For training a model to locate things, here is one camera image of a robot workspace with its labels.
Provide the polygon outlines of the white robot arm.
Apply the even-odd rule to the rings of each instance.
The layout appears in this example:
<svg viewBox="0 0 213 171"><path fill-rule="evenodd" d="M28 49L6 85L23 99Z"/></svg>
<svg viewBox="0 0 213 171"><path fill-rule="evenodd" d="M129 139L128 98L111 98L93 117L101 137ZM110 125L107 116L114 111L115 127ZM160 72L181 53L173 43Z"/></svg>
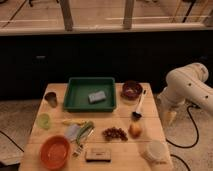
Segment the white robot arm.
<svg viewBox="0 0 213 171"><path fill-rule="evenodd" d="M158 95L161 102L160 119L164 127L176 116L175 109L189 100L213 114L213 88L205 84L208 69L202 63L191 63L171 70L166 75L167 86Z"/></svg>

